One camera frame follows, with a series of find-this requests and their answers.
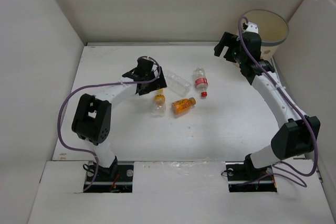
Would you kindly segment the large clear plastic bottle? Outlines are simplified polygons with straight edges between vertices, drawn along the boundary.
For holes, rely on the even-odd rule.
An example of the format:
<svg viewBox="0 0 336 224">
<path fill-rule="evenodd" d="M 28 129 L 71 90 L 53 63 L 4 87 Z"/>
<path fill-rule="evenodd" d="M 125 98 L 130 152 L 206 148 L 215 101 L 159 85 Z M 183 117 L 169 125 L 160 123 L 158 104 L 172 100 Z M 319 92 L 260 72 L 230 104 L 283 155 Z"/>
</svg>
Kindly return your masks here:
<svg viewBox="0 0 336 224">
<path fill-rule="evenodd" d="M 184 97 L 191 90 L 192 85 L 187 80 L 180 77 L 179 75 L 169 70 L 163 70 L 163 74 L 165 77 L 167 87 L 171 89 L 173 92 L 175 92 L 176 94 Z"/>
</svg>

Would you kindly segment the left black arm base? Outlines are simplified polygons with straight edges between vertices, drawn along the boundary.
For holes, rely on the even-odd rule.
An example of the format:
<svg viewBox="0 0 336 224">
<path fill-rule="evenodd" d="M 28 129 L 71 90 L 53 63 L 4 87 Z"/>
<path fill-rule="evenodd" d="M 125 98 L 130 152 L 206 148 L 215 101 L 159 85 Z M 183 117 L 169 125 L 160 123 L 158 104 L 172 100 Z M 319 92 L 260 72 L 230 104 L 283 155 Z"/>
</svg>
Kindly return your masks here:
<svg viewBox="0 0 336 224">
<path fill-rule="evenodd" d="M 134 162 L 118 163 L 117 171 L 112 177 L 104 175 L 102 171 L 99 171 L 92 185 L 87 190 L 86 188 L 92 182 L 96 164 L 93 162 L 84 164 L 83 169 L 86 171 L 83 185 L 84 193 L 132 193 Z"/>
</svg>

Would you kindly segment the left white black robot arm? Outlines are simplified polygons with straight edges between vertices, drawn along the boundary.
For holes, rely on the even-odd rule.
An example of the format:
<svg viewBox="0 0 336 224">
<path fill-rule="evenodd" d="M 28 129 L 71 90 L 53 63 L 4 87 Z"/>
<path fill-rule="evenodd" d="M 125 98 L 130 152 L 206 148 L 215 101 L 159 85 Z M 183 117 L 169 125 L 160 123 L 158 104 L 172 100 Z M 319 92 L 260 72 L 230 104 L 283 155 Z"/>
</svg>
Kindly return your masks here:
<svg viewBox="0 0 336 224">
<path fill-rule="evenodd" d="M 124 73 L 117 84 L 100 93 L 83 94 L 78 102 L 71 129 L 84 140 L 98 161 L 98 175 L 112 180 L 118 172 L 118 159 L 107 140 L 111 113 L 121 102 L 134 95 L 145 95 L 167 87 L 162 67 L 151 57 L 140 57 L 137 66 Z"/>
</svg>

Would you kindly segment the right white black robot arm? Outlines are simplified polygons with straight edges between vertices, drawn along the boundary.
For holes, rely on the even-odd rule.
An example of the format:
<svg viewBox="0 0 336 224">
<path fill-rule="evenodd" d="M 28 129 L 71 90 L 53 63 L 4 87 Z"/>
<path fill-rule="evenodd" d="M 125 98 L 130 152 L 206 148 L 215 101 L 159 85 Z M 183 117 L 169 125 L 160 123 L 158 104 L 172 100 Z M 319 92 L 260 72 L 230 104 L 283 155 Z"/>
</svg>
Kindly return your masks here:
<svg viewBox="0 0 336 224">
<path fill-rule="evenodd" d="M 273 66 L 261 59 L 261 37 L 258 33 L 244 32 L 234 35 L 225 32 L 214 48 L 214 55 L 220 56 L 227 47 L 224 58 L 237 63 L 241 74 L 262 96 L 273 113 L 279 130 L 268 146 L 245 157 L 243 173 L 247 178 L 256 179 L 262 169 L 275 163 L 285 163 L 291 157 L 313 152 L 313 175 L 318 166 L 317 137 L 320 121 L 308 116 L 295 105 L 277 78 Z"/>
</svg>

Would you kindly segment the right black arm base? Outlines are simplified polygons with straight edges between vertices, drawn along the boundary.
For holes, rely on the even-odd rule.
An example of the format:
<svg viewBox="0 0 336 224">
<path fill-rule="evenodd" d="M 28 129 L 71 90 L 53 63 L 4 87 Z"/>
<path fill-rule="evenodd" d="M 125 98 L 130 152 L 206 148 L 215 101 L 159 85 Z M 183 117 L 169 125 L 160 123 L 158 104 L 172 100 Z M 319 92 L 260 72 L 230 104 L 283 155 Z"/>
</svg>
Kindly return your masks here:
<svg viewBox="0 0 336 224">
<path fill-rule="evenodd" d="M 248 169 L 243 162 L 226 162 L 221 175 L 227 178 L 230 193 L 277 192 L 271 166 Z"/>
</svg>

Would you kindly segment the cream capybara bin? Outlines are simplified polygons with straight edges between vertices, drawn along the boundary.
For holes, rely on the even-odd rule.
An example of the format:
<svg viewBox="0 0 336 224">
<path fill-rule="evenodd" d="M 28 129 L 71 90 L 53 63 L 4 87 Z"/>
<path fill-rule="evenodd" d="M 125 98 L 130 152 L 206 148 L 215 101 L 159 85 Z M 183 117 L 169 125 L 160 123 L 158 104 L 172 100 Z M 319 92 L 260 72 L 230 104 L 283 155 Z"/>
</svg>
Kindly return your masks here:
<svg viewBox="0 0 336 224">
<path fill-rule="evenodd" d="M 288 23 L 280 15 L 264 9 L 253 9 L 243 13 L 243 16 L 258 27 L 261 37 L 261 59 L 270 60 L 288 37 Z"/>
</svg>

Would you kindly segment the clear bottle yellow cap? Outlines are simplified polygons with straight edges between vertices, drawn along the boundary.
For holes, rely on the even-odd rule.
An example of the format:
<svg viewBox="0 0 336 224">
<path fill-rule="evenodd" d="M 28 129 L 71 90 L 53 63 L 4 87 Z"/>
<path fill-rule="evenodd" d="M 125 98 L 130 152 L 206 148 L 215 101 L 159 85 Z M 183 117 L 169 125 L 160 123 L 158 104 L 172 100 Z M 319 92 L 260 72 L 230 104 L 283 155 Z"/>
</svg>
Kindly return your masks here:
<svg viewBox="0 0 336 224">
<path fill-rule="evenodd" d="M 166 104 L 165 104 L 165 95 L 164 90 L 159 89 L 156 91 L 155 96 L 153 98 L 153 104 L 151 109 L 151 115 L 154 117 L 161 117 L 165 115 Z"/>
</svg>

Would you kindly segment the clear bottle red label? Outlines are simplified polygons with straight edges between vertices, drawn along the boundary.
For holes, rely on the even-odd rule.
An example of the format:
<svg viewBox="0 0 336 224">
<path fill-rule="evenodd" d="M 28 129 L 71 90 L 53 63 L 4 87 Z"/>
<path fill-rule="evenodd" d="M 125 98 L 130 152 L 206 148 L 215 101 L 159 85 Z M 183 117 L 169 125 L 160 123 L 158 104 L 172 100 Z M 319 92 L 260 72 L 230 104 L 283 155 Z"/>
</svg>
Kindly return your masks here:
<svg viewBox="0 0 336 224">
<path fill-rule="evenodd" d="M 194 84 L 196 89 L 200 92 L 201 98 L 207 97 L 208 81 L 203 68 L 196 68 L 193 72 Z"/>
</svg>

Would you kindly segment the orange bottle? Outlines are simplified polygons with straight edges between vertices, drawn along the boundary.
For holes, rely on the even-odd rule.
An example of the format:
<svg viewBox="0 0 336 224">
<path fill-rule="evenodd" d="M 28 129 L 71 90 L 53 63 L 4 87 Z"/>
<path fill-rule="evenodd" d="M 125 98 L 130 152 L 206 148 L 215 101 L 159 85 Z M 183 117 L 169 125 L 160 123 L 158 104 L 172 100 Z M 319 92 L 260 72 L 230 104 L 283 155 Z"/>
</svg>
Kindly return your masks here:
<svg viewBox="0 0 336 224">
<path fill-rule="evenodd" d="M 195 98 L 181 99 L 173 102 L 171 108 L 175 115 L 180 115 L 189 111 L 195 104 Z"/>
</svg>

